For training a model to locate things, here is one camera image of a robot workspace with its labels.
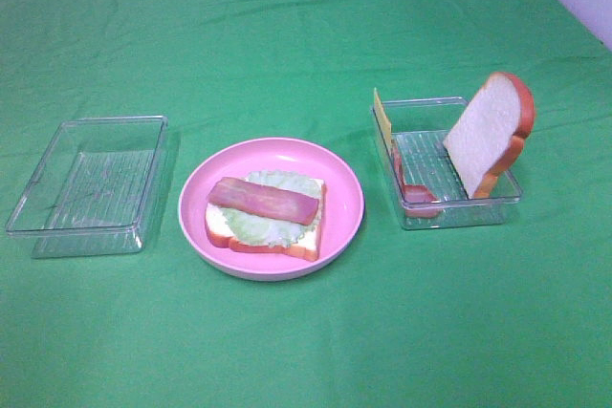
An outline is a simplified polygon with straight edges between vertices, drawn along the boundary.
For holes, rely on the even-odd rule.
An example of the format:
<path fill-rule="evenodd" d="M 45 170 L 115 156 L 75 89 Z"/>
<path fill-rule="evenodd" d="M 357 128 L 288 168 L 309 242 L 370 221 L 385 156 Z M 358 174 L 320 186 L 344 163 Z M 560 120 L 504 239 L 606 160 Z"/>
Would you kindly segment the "bacon strip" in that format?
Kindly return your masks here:
<path fill-rule="evenodd" d="M 300 225 L 311 224 L 320 208 L 320 199 L 233 177 L 219 180 L 211 188 L 208 201 L 259 217 Z"/>
<path fill-rule="evenodd" d="M 404 201 L 410 204 L 434 203 L 438 198 L 423 184 L 407 183 L 404 179 L 404 164 L 398 144 L 395 140 L 391 141 L 391 158 L 393 168 L 400 186 L 401 195 Z M 441 210 L 436 208 L 406 208 L 404 215 L 408 218 L 435 218 Z"/>

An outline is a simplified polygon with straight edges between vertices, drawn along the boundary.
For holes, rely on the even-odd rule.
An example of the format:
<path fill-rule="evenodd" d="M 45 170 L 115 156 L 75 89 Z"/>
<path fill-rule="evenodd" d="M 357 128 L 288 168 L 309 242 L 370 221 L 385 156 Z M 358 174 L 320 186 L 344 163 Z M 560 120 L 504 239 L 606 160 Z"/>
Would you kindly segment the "green lettuce leaf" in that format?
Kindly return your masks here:
<path fill-rule="evenodd" d="M 320 199 L 320 208 L 309 225 L 275 220 L 228 207 L 209 204 L 206 210 L 209 228 L 222 236 L 233 236 L 249 246 L 284 248 L 297 245 L 307 250 L 317 250 L 319 224 L 325 195 L 323 179 L 314 179 L 292 171 L 260 170 L 249 173 L 245 180 L 302 193 Z"/>

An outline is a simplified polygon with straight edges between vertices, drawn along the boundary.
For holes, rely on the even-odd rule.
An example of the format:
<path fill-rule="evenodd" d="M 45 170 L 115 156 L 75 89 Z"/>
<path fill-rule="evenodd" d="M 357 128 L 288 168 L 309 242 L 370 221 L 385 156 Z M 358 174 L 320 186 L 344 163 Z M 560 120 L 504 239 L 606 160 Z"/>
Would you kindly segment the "yellow cheese slice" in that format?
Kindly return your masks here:
<path fill-rule="evenodd" d="M 374 113 L 377 123 L 379 124 L 379 128 L 382 133 L 383 143 L 388 152 L 392 150 L 392 124 L 386 115 L 386 112 L 383 107 L 382 100 L 380 98 L 380 94 L 377 88 L 373 89 L 373 98 L 374 98 Z"/>

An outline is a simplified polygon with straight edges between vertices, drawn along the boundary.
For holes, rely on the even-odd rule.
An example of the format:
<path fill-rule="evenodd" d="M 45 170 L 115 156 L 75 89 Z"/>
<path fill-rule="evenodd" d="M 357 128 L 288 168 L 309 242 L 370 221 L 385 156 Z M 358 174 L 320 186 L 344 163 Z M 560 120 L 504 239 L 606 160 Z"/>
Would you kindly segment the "toast bread slice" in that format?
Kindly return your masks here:
<path fill-rule="evenodd" d="M 317 215 L 312 223 L 301 225 L 208 204 L 205 212 L 208 240 L 215 247 L 236 252 L 281 253 L 314 262 L 319 256 L 321 240 L 326 194 L 324 180 L 300 175 L 283 180 L 276 175 L 268 185 L 319 199 Z"/>
<path fill-rule="evenodd" d="M 491 195 L 521 154 L 536 117 L 534 98 L 516 75 L 492 73 L 443 144 L 470 199 Z"/>

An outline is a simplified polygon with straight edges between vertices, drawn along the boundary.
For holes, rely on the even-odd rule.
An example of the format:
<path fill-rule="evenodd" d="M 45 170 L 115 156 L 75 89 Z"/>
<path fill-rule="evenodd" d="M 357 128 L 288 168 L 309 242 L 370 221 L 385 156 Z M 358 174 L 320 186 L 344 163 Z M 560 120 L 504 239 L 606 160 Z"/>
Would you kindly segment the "pink round plate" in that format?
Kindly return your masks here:
<path fill-rule="evenodd" d="M 209 241 L 205 210 L 210 189 L 224 176 L 243 177 L 257 170 L 295 171 L 324 180 L 322 237 L 314 262 L 280 253 L 236 252 Z M 294 279 L 329 265 L 352 242 L 363 211 L 361 184 L 351 167 L 324 147 L 293 138 L 246 140 L 212 155 L 188 177 L 178 202 L 183 233 L 201 257 L 227 274 L 256 281 Z"/>

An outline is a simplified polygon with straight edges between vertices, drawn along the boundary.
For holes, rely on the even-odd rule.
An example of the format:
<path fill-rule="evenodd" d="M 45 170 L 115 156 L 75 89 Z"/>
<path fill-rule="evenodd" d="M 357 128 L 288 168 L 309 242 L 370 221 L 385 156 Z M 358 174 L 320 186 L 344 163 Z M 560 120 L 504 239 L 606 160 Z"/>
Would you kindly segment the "right clear plastic tray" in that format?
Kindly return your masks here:
<path fill-rule="evenodd" d="M 438 200 L 434 203 L 410 204 L 403 200 L 393 168 L 391 152 L 383 143 L 374 107 L 374 139 L 385 171 L 389 194 L 400 226 L 406 230 L 502 224 L 513 214 L 512 205 L 522 190 L 510 171 L 500 176 L 490 197 L 470 199 L 443 145 L 449 129 L 464 111 L 467 102 L 461 97 L 434 97 L 404 100 L 382 100 L 392 124 L 392 140 L 398 144 L 407 183 L 423 184 Z M 408 218 L 406 208 L 436 208 L 435 218 Z"/>

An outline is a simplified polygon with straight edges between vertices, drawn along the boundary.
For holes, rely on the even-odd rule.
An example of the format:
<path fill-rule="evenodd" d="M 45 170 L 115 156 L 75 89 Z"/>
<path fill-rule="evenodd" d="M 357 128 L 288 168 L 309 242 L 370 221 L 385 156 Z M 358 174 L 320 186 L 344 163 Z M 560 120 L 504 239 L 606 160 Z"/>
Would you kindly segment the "clear plastic tray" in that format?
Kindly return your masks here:
<path fill-rule="evenodd" d="M 56 129 L 7 224 L 33 258 L 141 251 L 167 158 L 164 116 L 81 118 Z"/>
<path fill-rule="evenodd" d="M 423 184 L 438 200 L 434 203 L 410 204 L 403 200 L 393 168 L 391 152 L 383 143 L 374 107 L 374 139 L 385 171 L 389 194 L 400 226 L 406 230 L 502 224 L 513 214 L 512 205 L 522 190 L 510 171 L 500 176 L 490 197 L 470 199 L 443 145 L 449 129 L 464 111 L 467 102 L 461 97 L 434 97 L 404 100 L 382 100 L 392 124 L 392 140 L 398 144 L 407 183 Z M 435 218 L 408 218 L 406 208 L 436 208 Z"/>

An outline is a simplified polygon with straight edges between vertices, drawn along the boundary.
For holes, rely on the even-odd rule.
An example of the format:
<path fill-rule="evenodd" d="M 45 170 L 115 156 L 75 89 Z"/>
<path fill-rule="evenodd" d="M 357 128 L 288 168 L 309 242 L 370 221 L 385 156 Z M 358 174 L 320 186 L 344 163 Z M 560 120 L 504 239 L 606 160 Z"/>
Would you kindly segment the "green tablecloth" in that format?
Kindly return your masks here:
<path fill-rule="evenodd" d="M 522 78 L 535 127 L 504 225 L 401 229 L 369 113 Z M 611 55 L 556 0 L 1 0 L 1 214 L 57 125 L 158 115 L 180 141 L 156 240 L 34 260 L 1 241 L 5 407 L 607 407 Z M 327 268 L 211 267 L 177 201 L 216 151 L 319 143 L 365 215 Z"/>

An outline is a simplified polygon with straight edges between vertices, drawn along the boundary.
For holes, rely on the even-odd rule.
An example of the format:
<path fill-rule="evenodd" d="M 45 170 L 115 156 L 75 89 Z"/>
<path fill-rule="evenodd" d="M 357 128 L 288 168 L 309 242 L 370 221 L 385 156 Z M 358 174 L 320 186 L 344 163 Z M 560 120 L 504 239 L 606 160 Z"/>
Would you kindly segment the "left clear plastic tray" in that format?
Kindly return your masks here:
<path fill-rule="evenodd" d="M 141 251 L 167 158 L 164 116 L 81 118 L 56 129 L 7 224 L 33 258 Z"/>

